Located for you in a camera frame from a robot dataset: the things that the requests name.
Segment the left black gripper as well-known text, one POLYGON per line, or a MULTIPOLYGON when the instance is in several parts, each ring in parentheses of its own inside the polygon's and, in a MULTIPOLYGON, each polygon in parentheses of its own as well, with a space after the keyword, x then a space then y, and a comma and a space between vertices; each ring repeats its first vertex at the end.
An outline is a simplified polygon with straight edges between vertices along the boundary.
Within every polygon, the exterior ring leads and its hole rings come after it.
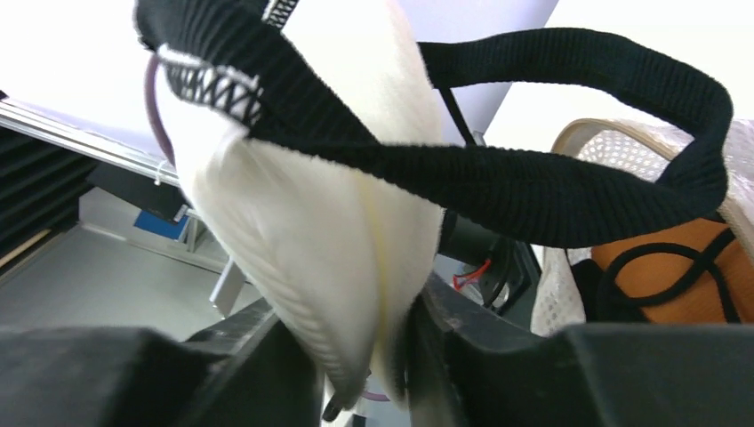
POLYGON ((529 244, 450 210, 444 214, 438 253, 469 267, 453 275, 451 285, 494 313, 509 312, 541 278, 540 263, 529 244))

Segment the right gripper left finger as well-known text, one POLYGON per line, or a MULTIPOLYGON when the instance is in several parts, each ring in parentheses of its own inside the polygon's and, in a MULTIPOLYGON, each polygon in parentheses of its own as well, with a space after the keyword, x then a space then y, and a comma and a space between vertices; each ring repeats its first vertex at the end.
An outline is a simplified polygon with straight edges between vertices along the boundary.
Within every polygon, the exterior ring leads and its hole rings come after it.
POLYGON ((4 426, 317 426, 322 399, 264 301, 185 341, 128 326, 1 332, 4 426))

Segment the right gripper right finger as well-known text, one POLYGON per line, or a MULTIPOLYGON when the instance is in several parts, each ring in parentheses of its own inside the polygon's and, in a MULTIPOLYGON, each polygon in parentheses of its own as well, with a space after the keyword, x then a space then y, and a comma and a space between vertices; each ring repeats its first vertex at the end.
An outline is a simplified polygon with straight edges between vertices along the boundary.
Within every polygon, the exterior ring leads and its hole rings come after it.
POLYGON ((540 337, 429 277, 410 323, 415 426, 750 426, 749 325, 588 323, 540 337))

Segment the round white mesh laundry bag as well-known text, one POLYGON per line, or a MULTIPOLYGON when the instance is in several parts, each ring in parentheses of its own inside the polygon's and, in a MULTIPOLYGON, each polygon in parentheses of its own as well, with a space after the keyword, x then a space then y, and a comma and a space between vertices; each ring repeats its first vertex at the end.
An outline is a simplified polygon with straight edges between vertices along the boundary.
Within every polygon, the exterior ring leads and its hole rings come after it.
MULTIPOLYGON (((554 152, 633 173, 655 181, 689 145, 689 135, 670 125, 649 125, 625 119, 579 119, 557 137, 554 152)), ((724 158, 729 190, 720 208, 747 257, 753 256, 753 121, 736 119, 730 126, 724 158)), ((541 251, 542 277, 536 288, 530 329, 540 336, 584 323, 585 297, 577 290, 572 267, 587 260, 589 247, 541 251)))

